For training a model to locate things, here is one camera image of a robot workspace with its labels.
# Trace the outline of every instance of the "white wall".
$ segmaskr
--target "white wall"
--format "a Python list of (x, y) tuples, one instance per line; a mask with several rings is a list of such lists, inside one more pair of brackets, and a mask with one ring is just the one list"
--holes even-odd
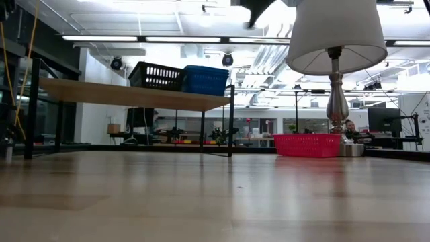
[[(417, 113), (419, 119), (419, 130), (422, 138), (424, 139), (424, 147), (418, 146), (419, 151), (430, 151), (430, 95), (427, 94), (425, 97), (423, 94), (407, 94), (401, 95), (398, 99), (400, 109), (406, 113), (407, 116)], [(415, 135), (414, 124), (411, 121), (409, 125), (408, 120), (402, 120), (403, 130), (407, 130), (410, 134)], [(403, 149), (407, 151), (414, 151), (415, 144), (403, 143)]]
[[(127, 80), (92, 57), (87, 48), (81, 49), (79, 81), (127, 86)], [(124, 130), (126, 107), (104, 104), (77, 103), (75, 142), (95, 145), (109, 144), (108, 124), (121, 124)]]
[[(174, 117), (175, 110), (157, 109), (160, 117)], [(224, 111), (225, 118), (230, 115), (228, 108)], [(201, 112), (192, 111), (178, 111), (178, 117), (201, 117)], [(216, 108), (205, 113), (207, 118), (221, 118), (222, 108)], [(268, 110), (254, 110), (250, 108), (236, 109), (234, 111), (235, 118), (276, 118), (277, 119), (277, 133), (282, 134), (282, 119), (283, 118), (296, 118), (295, 109), (281, 109), (271, 108)], [(299, 109), (299, 118), (327, 118), (325, 109)], [(350, 110), (349, 119), (355, 122), (357, 128), (367, 127), (368, 122), (368, 111), (367, 110)]]

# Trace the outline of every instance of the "ceiling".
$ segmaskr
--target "ceiling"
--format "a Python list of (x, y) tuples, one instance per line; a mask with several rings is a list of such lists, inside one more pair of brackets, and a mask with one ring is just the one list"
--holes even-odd
[[(17, 3), (30, 13), (35, 12), (36, 2), (37, 0), (17, 0)], [(203, 3), (210, 6), (206, 8), (206, 13), (202, 12)], [(416, 0), (412, 6), (413, 10), (409, 14), (404, 13), (407, 6), (378, 6), (386, 38), (430, 38), (430, 17), (423, 2)], [(42, 0), (39, 18), (61, 34), (68, 35), (271, 36), (271, 28), (277, 23), (294, 23), (295, 9), (277, 1), (263, 14), (253, 30), (244, 28), (249, 11), (242, 7), (231, 7), (230, 0), (214, 0), (210, 3), (206, 3), (206, 0)], [(250, 74), (249, 68), (259, 70), (255, 67), (262, 52), (282, 51), (280, 48), (268, 49), (264, 46), (223, 44), (105, 43), (88, 47), (93, 55), (107, 63), (113, 55), (117, 55), (117, 50), (131, 49), (136, 53), (145, 50), (139, 55), (124, 56), (123, 59), (130, 67), (138, 61), (149, 61), (175, 67), (194, 64), (221, 68), (223, 52), (231, 52), (234, 57), (234, 66), (230, 68), (232, 81), (237, 83), (243, 80), (233, 73), (244, 71)], [(219, 50), (220, 53), (204, 54), (205, 50)], [(370, 76), (381, 79), (384, 89), (396, 89), (399, 73), (430, 61), (430, 48), (389, 48), (388, 53), (385, 63), (372, 67), (367, 72), (359, 71), (346, 75), (343, 80), (344, 89), (362, 90), (363, 86), (371, 81)], [(268, 66), (265, 70), (273, 70), (270, 75), (276, 77), (267, 76), (260, 80), (261, 77), (249, 75), (245, 84), (251, 80), (251, 83), (268, 84), (269, 87), (276, 84), (276, 87), (291, 88), (300, 84), (307, 89), (329, 89), (327, 77), (303, 77), (289, 71), (283, 62), (285, 57), (278, 55), (279, 61), (271, 59), (266, 63), (275, 67)], [(253, 97), (249, 94), (242, 96), (247, 97), (244, 104), (250, 102)], [(277, 102), (282, 102), (282, 98), (284, 97), (280, 98), (281, 101), (276, 98)]]

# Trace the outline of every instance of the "black basket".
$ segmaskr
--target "black basket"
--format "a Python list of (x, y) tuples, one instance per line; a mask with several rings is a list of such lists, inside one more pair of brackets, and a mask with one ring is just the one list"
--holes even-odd
[(181, 91), (185, 71), (140, 61), (128, 76), (132, 87)]

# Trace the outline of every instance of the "plastic storage basket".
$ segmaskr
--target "plastic storage basket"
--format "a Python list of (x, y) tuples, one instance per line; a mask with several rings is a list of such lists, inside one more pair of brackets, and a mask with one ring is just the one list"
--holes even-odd
[(184, 92), (224, 96), (228, 70), (195, 65), (188, 65), (184, 70)]
[(128, 76), (132, 87), (181, 91), (184, 70), (140, 61)]
[(280, 134), (273, 137), (279, 155), (318, 158), (339, 156), (339, 134)]

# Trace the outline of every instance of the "red basket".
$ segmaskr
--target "red basket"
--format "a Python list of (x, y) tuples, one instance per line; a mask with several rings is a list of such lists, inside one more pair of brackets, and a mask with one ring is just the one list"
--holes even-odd
[(273, 137), (279, 155), (316, 158), (339, 155), (339, 134), (279, 134)]

